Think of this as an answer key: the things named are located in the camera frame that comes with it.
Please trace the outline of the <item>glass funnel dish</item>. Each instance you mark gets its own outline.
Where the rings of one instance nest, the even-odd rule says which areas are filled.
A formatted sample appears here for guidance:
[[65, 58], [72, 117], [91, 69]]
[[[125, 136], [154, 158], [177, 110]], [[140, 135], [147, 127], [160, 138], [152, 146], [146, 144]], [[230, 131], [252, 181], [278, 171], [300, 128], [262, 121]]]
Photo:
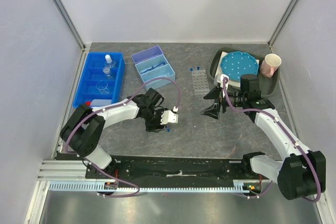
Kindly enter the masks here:
[[100, 94], [110, 94], [111, 93], [109, 84], [107, 81], [104, 81], [104, 80], [98, 81], [96, 84], [96, 88]]

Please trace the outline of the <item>blue safety glasses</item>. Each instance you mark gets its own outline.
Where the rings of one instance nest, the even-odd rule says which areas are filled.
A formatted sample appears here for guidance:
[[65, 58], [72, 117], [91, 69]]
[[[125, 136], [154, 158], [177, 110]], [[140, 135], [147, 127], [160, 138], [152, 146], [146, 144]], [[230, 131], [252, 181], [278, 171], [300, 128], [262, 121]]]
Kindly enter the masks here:
[[156, 69], [156, 68], [158, 68], [160, 66], [164, 66], [164, 65], [166, 65], [166, 63], [165, 62], [161, 62], [161, 63], [157, 64], [156, 66], [152, 66], [152, 67], [150, 67], [150, 68], [142, 71], [141, 74], [145, 74], [145, 73], [147, 73], [149, 71], [152, 71], [152, 70], [154, 70], [154, 69]]

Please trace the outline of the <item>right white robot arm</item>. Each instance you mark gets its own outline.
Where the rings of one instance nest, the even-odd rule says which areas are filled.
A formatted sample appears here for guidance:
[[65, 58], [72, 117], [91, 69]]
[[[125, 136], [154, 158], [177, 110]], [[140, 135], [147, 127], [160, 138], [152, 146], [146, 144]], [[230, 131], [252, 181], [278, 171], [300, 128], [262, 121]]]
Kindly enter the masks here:
[[304, 198], [318, 202], [325, 191], [326, 158], [321, 151], [312, 151], [304, 145], [280, 118], [275, 106], [262, 98], [259, 79], [255, 74], [245, 74], [240, 79], [240, 90], [229, 92], [229, 77], [218, 74], [214, 88], [204, 96], [214, 104], [201, 112], [202, 115], [219, 118], [230, 107], [244, 113], [270, 139], [281, 157], [273, 160], [263, 152], [243, 156], [241, 174], [248, 179], [257, 174], [276, 183], [287, 200]]

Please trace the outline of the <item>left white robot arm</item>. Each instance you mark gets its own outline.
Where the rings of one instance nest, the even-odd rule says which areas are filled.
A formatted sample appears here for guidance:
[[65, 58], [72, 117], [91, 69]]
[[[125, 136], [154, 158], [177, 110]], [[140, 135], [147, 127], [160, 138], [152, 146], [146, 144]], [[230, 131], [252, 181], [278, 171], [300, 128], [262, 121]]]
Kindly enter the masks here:
[[68, 146], [80, 157], [97, 166], [97, 173], [103, 178], [111, 178], [115, 173], [112, 157], [98, 144], [102, 131], [119, 122], [142, 118], [147, 132], [158, 132], [166, 128], [161, 124], [161, 116], [167, 108], [161, 106], [164, 98], [156, 90], [150, 88], [145, 94], [138, 94], [129, 103], [127, 99], [116, 103], [116, 107], [91, 108], [86, 104], [78, 106], [65, 126], [60, 131], [60, 138], [67, 141], [71, 132], [89, 114], [101, 111], [84, 122], [76, 130]]

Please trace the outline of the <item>clear flask white cap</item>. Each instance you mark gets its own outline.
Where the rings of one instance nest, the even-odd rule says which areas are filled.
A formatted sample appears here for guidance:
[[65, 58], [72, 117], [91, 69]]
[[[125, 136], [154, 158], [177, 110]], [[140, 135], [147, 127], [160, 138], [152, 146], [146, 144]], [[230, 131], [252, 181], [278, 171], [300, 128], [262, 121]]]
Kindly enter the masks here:
[[107, 68], [114, 68], [116, 66], [116, 61], [112, 59], [112, 57], [109, 54], [105, 55], [105, 66]]

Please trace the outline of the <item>red cap wash bottle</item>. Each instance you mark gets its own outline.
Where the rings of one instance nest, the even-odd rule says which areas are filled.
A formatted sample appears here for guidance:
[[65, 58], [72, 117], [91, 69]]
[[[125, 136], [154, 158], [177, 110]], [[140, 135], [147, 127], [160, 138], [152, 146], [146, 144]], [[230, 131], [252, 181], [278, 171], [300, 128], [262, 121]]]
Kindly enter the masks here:
[[89, 107], [101, 107], [101, 106], [107, 106], [111, 104], [112, 104], [111, 99], [93, 99], [92, 101], [85, 102], [85, 105]]

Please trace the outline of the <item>small glass beaker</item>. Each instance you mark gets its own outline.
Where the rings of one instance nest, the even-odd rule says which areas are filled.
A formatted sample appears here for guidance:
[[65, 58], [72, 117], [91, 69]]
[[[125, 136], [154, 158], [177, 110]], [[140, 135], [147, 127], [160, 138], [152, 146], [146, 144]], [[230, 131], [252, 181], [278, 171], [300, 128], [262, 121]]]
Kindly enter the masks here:
[[107, 80], [114, 80], [114, 76], [112, 74], [111, 68], [109, 67], [104, 67], [102, 69], [102, 72], [104, 73], [104, 75], [106, 76]]

